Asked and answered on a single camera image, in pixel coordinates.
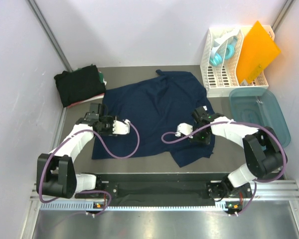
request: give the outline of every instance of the gray table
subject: gray table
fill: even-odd
[[[155,70],[189,71],[202,82],[199,66],[151,66],[151,67],[115,67],[100,68],[104,73],[107,89],[136,83],[156,77]],[[210,98],[215,112],[231,117],[228,98]],[[67,111],[62,139],[67,136],[78,118],[89,110],[90,103],[74,106]],[[199,159],[179,168],[169,152],[159,155],[129,158],[91,160],[94,141],[89,142],[75,160],[76,172],[91,173],[135,173],[135,172],[231,172],[245,161],[243,149],[221,137],[216,137],[214,153],[210,158]]]

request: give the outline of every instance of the teal plastic bin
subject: teal plastic bin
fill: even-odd
[[[274,129],[285,148],[291,137],[274,94],[264,88],[238,88],[229,95],[230,107],[235,121],[256,123]]]

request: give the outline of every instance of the shiny metal surface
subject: shiny metal surface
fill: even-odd
[[[106,212],[92,218],[40,211],[33,239],[299,239],[288,201],[254,202],[239,217],[217,212]]]

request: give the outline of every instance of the headphones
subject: headphones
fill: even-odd
[[[235,53],[235,47],[232,44],[227,44],[226,53],[225,53],[225,60],[228,60],[233,57]],[[214,58],[209,58],[209,63],[212,66],[218,66],[223,62],[223,58],[216,53]]]

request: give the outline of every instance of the garment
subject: garment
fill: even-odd
[[[105,93],[98,68],[87,66],[74,72],[63,71],[54,77],[63,107]]]
[[[108,90],[103,103],[109,115],[128,119],[140,133],[140,146],[133,157],[156,155],[169,151],[176,163],[183,167],[199,158],[209,158],[215,144],[212,136],[210,145],[190,143],[184,140],[175,144],[161,141],[163,133],[176,131],[180,123],[194,124],[191,113],[199,106],[207,106],[210,114],[214,111],[206,97],[205,88],[190,72],[162,72],[160,76],[139,83]],[[103,136],[109,150],[117,156],[130,154],[136,145],[136,134],[131,128],[127,135]],[[166,140],[176,139],[167,135]],[[95,139],[92,159],[111,158],[99,140]]]

